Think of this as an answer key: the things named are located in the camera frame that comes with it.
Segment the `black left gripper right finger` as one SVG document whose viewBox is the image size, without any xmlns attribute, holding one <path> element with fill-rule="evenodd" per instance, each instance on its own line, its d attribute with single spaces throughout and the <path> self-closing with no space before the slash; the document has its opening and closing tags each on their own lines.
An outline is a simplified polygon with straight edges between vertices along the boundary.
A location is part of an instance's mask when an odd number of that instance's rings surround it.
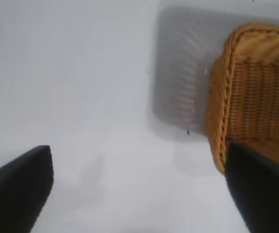
<svg viewBox="0 0 279 233">
<path fill-rule="evenodd" d="M 230 143 L 225 178 L 251 233 L 279 233 L 279 164 L 240 143 Z"/>
</svg>

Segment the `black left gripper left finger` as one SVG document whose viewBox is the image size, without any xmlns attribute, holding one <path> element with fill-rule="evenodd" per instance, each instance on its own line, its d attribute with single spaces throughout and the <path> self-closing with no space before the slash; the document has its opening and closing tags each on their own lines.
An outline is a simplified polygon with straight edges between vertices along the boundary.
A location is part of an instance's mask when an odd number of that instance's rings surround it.
<svg viewBox="0 0 279 233">
<path fill-rule="evenodd" d="M 0 167 L 0 233 L 29 233 L 53 183 L 48 145 L 37 146 Z"/>
</svg>

